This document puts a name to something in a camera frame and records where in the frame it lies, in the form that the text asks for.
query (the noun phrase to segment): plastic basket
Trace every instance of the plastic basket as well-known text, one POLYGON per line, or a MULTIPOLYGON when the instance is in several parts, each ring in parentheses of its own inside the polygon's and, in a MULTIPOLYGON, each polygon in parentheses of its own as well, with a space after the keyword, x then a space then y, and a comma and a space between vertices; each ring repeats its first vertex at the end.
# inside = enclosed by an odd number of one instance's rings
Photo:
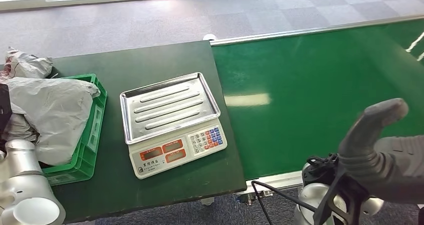
POLYGON ((73 152, 70 163, 44 168, 42 170, 51 186, 75 183, 92 178, 96 164, 103 114, 105 113, 106 97, 108 95, 93 73, 63 78, 93 83, 100 90, 100 96, 93 98, 90 116, 73 152))

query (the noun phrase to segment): table surface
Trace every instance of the table surface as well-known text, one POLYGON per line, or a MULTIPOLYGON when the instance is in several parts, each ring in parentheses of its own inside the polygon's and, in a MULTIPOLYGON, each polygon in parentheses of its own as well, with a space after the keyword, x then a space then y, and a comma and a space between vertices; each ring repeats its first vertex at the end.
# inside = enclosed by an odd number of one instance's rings
POLYGON ((94 176, 53 187, 66 221, 92 220, 134 210, 193 201, 246 189, 208 41, 63 57, 54 60, 61 77, 94 73, 108 92, 94 176), (119 95, 124 91, 201 72, 221 110, 226 149, 139 180, 124 140, 119 95))
POLYGON ((383 135, 424 134, 424 39, 406 52, 423 31, 416 19, 213 46, 244 178, 336 152, 366 107, 391 98, 409 115, 383 135))

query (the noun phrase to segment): scale keypad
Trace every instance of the scale keypad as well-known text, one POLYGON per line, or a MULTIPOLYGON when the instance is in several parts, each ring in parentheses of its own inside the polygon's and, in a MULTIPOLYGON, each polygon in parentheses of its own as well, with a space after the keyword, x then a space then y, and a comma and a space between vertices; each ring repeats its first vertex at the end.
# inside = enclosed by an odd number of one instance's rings
POLYGON ((190 134, 189 139, 195 154, 205 152, 208 149, 224 143, 221 137, 221 131, 218 127, 190 134))

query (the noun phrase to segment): crumpled plastic bag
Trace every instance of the crumpled plastic bag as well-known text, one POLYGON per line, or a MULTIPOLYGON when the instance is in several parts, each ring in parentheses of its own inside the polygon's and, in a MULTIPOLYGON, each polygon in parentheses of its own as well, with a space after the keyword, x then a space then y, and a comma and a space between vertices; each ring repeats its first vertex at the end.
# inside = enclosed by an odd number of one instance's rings
POLYGON ((53 61, 50 57, 36 57, 9 47, 0 75, 2 80, 14 77, 44 79, 52 72, 52 68, 53 61))
POLYGON ((54 166, 69 163, 99 89, 90 82, 60 78, 14 77, 4 83, 12 112, 24 115, 39 133, 38 160, 54 166))
POLYGON ((6 141, 24 139, 36 142, 38 135, 38 132, 25 120, 24 115, 13 113, 1 134, 1 138, 6 141))

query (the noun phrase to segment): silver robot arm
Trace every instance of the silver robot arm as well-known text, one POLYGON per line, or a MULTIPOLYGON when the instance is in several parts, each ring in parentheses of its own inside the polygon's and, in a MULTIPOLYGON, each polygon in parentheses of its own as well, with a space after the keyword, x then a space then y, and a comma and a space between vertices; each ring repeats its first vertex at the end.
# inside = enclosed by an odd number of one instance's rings
POLYGON ((15 139, 0 161, 0 225, 61 225, 65 209, 53 195, 36 158, 35 146, 15 139))

